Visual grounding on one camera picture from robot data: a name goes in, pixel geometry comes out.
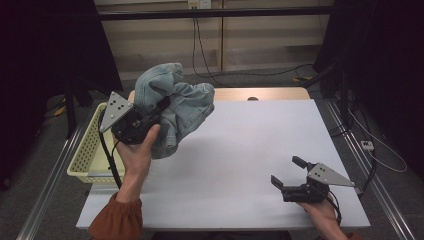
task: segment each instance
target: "light blue towel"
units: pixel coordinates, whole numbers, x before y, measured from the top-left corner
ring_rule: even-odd
[[[141,75],[135,84],[134,103],[143,116],[165,96],[170,106],[162,113],[161,129],[152,147],[152,158],[166,158],[178,149],[178,143],[195,131],[213,110],[214,87],[208,83],[189,85],[183,81],[180,63],[155,66]]]

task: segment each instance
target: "aluminum rail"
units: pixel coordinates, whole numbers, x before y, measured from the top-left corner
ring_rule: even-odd
[[[52,13],[49,17],[96,18],[101,21],[143,20],[143,19],[174,19],[174,18],[215,18],[215,17],[259,17],[259,16],[297,16],[297,15],[327,15],[355,14],[360,5],[347,7],[319,6],[293,8],[245,8],[245,9],[196,9],[141,12],[98,12],[97,14],[61,14]]]
[[[334,102],[327,101],[327,107],[329,108],[331,115],[333,116],[337,125],[341,126],[340,130],[345,131],[346,129],[343,127],[342,121],[339,118],[340,112],[336,104]],[[369,170],[371,169],[371,160],[364,153],[360,144],[358,143],[351,131],[343,134],[343,136],[365,177],[368,177]],[[393,201],[392,197],[387,192],[386,188],[384,187],[377,174],[374,175],[373,180],[370,182],[370,185],[372,190],[374,191],[377,200],[379,201],[381,207],[386,213],[388,220],[392,224],[393,229],[396,231],[399,239],[417,239],[412,233],[410,227],[408,226],[405,217],[401,213],[400,209],[396,206],[396,203]]]
[[[59,180],[62,177],[63,172],[66,171],[66,168],[72,159],[73,153],[75,152],[77,144],[84,135],[84,130],[87,128],[90,117],[91,115],[87,110],[85,117],[83,117],[82,124],[79,124],[71,138],[65,141],[63,149],[57,158],[57,161],[46,183],[44,184],[43,189],[39,193],[37,200],[31,209],[31,212],[29,213],[24,225],[21,228],[21,231],[19,232],[18,237],[16,238],[17,240],[34,239],[38,228],[40,227],[41,221],[43,220],[47,211],[47,208],[53,198],[53,194],[59,184]]]

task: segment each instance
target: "white wall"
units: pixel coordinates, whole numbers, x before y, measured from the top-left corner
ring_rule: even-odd
[[[96,4],[99,12],[178,10],[188,7],[187,1],[178,0],[96,0]],[[212,0],[212,8],[215,9],[331,4],[332,0]],[[208,65],[214,71],[219,71],[283,67],[310,62],[315,59],[322,43],[328,16],[235,17],[224,18],[224,22],[221,18],[201,18],[198,21]],[[131,68],[134,66],[128,67],[132,61],[139,61],[140,70],[145,70],[142,68],[150,66],[140,61],[144,59],[144,62],[149,62],[155,56],[164,57],[162,61],[183,58],[181,61],[190,62],[193,51],[192,19],[104,21],[103,26],[120,72],[133,71]],[[266,53],[267,57],[270,57],[270,53],[276,56],[287,55],[287,48],[290,48],[292,55],[296,55],[293,49],[303,51],[304,60],[299,57],[296,60],[271,57],[275,61],[267,63],[258,55],[261,52]],[[196,42],[196,49],[200,50],[199,42]],[[198,65],[202,65],[203,59],[199,54],[200,51],[196,51],[196,64],[199,62]]]

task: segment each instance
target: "orange sleeve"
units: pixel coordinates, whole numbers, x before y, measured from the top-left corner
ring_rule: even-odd
[[[347,238],[349,238],[349,240],[362,240],[361,235],[359,235],[356,232],[351,232],[349,234],[346,234]]]
[[[88,228],[95,240],[132,240],[140,239],[143,219],[141,217],[141,200],[120,203],[115,200],[115,193],[109,203],[100,211]]]

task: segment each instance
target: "plastic basket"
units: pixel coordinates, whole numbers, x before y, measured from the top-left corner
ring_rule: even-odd
[[[84,183],[115,183],[109,168],[106,154],[100,144],[98,122],[100,113],[107,106],[107,103],[101,103],[96,109],[86,132],[79,144],[77,151],[68,166],[67,173],[74,176]],[[105,142],[111,153],[113,149],[113,138],[110,129],[104,134]],[[113,155],[116,167],[121,179],[124,175],[124,165],[117,152]]]

